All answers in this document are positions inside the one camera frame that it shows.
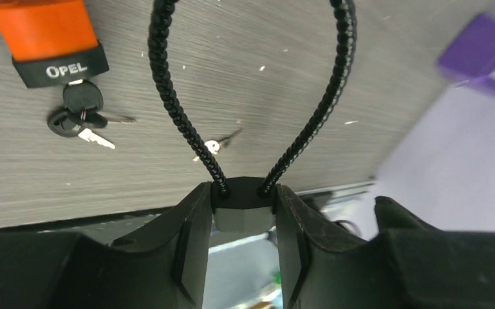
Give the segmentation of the black cable padlock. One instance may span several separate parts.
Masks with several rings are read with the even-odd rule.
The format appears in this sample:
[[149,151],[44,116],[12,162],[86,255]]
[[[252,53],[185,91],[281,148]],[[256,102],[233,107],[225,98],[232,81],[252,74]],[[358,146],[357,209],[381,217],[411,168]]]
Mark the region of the black cable padlock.
[[280,177],[307,148],[331,115],[342,95],[354,60],[357,18],[353,1],[331,1],[337,27],[337,55],[324,95],[309,121],[265,178],[226,178],[180,105],[167,62],[167,38],[175,1],[154,1],[147,45],[152,78],[177,130],[213,179],[210,205],[216,228],[222,232],[265,232],[272,228],[276,187]]

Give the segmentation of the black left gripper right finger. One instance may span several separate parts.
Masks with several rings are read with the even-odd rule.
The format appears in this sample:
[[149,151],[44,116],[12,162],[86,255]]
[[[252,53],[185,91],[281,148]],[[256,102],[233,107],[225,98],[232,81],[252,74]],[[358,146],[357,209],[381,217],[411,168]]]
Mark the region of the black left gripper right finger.
[[285,308],[495,308],[495,232],[440,230],[379,196],[366,241],[276,193]]

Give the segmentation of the orange black padlock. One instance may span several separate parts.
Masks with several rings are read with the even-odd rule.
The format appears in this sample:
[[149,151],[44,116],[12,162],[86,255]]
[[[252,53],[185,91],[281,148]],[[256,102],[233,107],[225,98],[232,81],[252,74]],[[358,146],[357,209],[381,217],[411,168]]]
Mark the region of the orange black padlock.
[[27,88],[65,85],[109,70],[82,0],[0,1],[0,34]]

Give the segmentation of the black headed keys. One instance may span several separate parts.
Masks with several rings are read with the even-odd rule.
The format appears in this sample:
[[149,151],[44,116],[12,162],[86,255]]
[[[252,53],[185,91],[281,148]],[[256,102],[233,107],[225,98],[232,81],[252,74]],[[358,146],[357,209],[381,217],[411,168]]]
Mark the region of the black headed keys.
[[115,149],[113,142],[100,136],[96,129],[104,129],[110,123],[135,124],[129,116],[105,117],[100,114],[104,106],[101,91],[89,80],[76,80],[65,85],[62,98],[64,105],[47,117],[47,126],[52,133],[64,138],[78,137],[108,149]]

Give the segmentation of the small silver keys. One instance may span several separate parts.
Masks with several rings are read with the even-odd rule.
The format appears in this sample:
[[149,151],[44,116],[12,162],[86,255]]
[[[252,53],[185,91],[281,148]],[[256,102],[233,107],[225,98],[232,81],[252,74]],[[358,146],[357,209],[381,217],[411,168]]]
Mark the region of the small silver keys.
[[212,155],[217,155],[222,149],[226,149],[232,143],[232,140],[238,136],[240,132],[242,132],[242,130],[242,128],[239,128],[230,135],[218,138],[216,140],[208,140],[204,143],[204,145]]

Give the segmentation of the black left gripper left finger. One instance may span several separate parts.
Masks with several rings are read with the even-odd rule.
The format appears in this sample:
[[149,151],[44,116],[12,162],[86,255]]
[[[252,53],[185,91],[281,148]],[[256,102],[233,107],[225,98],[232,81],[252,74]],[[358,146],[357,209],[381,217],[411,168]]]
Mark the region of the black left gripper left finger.
[[0,308],[200,308],[211,184],[110,245],[80,232],[0,232]]

